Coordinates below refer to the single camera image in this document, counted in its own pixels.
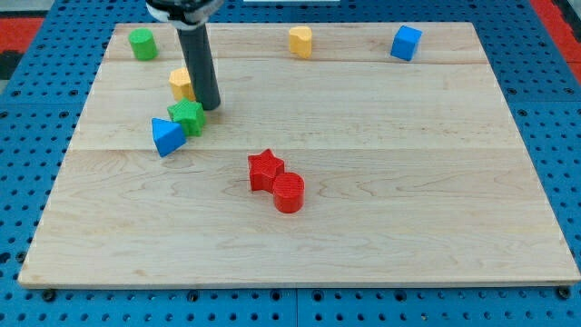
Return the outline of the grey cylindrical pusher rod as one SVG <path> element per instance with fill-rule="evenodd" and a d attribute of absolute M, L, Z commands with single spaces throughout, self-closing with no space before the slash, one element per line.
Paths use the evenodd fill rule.
<path fill-rule="evenodd" d="M 196 100 L 205 111 L 217 109 L 222 100 L 206 26 L 179 30 L 178 38 Z"/>

